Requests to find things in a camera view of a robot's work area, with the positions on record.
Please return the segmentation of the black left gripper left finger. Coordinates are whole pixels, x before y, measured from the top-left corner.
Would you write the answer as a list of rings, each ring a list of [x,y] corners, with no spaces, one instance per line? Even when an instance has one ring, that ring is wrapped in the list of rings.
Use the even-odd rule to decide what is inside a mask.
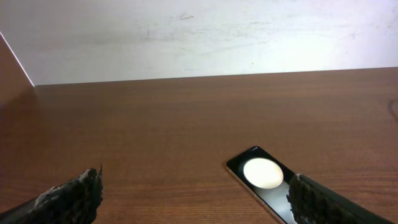
[[[90,168],[64,184],[2,212],[1,223],[91,224],[102,201],[102,170]]]

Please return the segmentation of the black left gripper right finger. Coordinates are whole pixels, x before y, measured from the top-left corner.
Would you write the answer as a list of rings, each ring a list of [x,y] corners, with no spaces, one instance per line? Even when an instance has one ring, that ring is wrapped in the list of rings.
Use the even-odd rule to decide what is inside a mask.
[[[287,200],[296,223],[392,224],[303,174],[291,178]]]

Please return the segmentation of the black smartphone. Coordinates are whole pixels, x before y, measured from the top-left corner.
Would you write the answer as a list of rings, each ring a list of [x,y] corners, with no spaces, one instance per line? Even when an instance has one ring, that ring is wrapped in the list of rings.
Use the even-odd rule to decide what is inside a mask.
[[[288,201],[292,170],[259,146],[228,159],[226,168],[278,222],[296,223]]]

